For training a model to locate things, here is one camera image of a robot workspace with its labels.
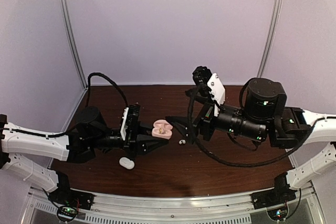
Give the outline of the pink earbud charging case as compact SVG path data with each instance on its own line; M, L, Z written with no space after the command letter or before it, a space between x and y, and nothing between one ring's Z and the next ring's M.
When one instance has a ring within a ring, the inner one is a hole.
M157 120L153 123L152 136L169 140L172 137L173 126L166 120Z

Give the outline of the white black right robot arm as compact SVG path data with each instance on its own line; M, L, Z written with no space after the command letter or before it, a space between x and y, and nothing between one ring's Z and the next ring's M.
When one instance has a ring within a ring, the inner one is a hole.
M242 136L258 146L265 140L286 153L259 163L239 163L239 168L273 164L309 143L325 142L326 146L301 166L275 179L269 192L272 203L279 204L315 176L335 166L335 116L287 107L287 95L281 83L265 78L252 78L239 93L239 106L225 104L226 90L217 75L209 79L195 78L196 87L187 90L190 101L187 115L168 116L167 121L211 159L233 167L209 151L202 141L209 141L215 130L234 139Z

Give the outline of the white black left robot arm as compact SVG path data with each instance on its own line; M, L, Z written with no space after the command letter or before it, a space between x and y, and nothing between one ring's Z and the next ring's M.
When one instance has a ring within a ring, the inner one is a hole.
M135 158L166 145L172 137L172 125L157 120L152 125L139 121L140 107L124 109L120 127L108 127L99 109L84 108L71 129L61 133L30 130L7 121L1 115L1 169L8 170L48 193L55 194L64 205L76 197L70 190L66 175L38 165L25 154L50 157L62 162L82 164L95 158L95 150L108 152L118 148L125 151L119 164L127 170L135 167Z

